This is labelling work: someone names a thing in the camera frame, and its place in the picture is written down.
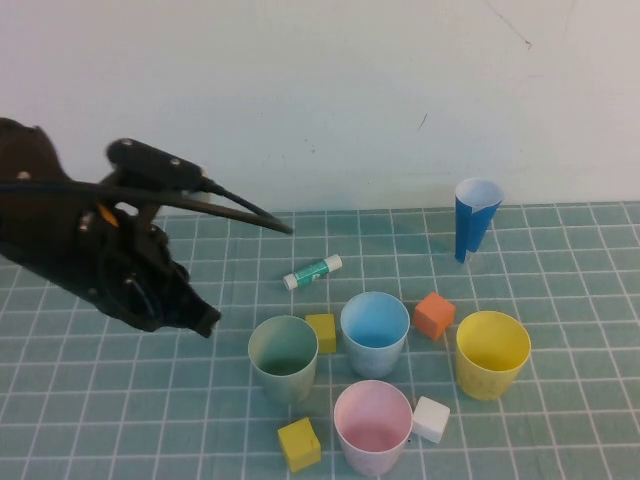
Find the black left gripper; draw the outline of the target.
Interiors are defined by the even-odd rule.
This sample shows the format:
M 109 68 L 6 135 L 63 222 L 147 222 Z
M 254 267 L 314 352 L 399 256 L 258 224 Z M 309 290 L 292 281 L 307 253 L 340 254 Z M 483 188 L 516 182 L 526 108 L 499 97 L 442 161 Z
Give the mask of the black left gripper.
M 111 201 L 85 202 L 74 230 L 74 293 L 125 323 L 150 323 L 150 332 L 209 338 L 221 313 L 192 288 L 185 267 L 175 273 L 168 237 L 154 224 L 159 210 L 151 203 L 130 214 Z

